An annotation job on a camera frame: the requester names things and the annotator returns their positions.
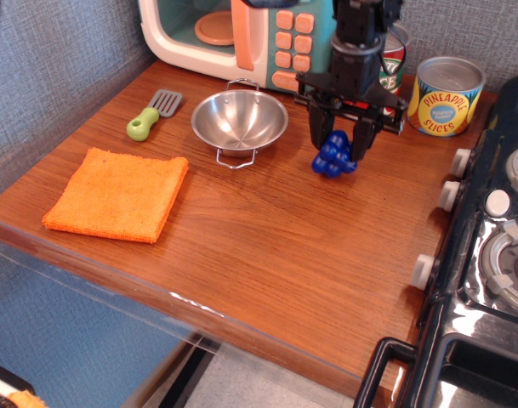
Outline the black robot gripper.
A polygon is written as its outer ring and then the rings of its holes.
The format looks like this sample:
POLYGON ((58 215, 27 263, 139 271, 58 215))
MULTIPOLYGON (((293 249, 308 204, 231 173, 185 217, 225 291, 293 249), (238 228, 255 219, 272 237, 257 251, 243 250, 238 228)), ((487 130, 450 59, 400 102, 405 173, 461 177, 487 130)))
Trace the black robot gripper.
POLYGON ((383 128, 399 133, 406 102, 380 84, 386 36, 379 36, 369 47, 342 42, 333 37, 333 54, 326 72, 297 74, 296 100, 306 104, 312 144, 319 150, 333 131, 336 116, 356 121, 353 129, 353 162, 361 161, 383 128), (365 117, 379 109, 379 119, 365 117))

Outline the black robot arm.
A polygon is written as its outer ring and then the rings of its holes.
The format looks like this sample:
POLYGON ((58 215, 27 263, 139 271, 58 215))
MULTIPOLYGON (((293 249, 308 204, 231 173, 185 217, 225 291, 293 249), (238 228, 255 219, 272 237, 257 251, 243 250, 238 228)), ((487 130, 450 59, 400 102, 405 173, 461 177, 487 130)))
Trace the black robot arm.
POLYGON ((384 45, 401 16, 401 1, 334 1, 336 30, 326 72, 300 72, 297 98, 307 105, 312 144, 320 149, 338 116, 354 118, 350 160, 363 159, 378 132, 400 132, 408 102, 385 89, 384 45))

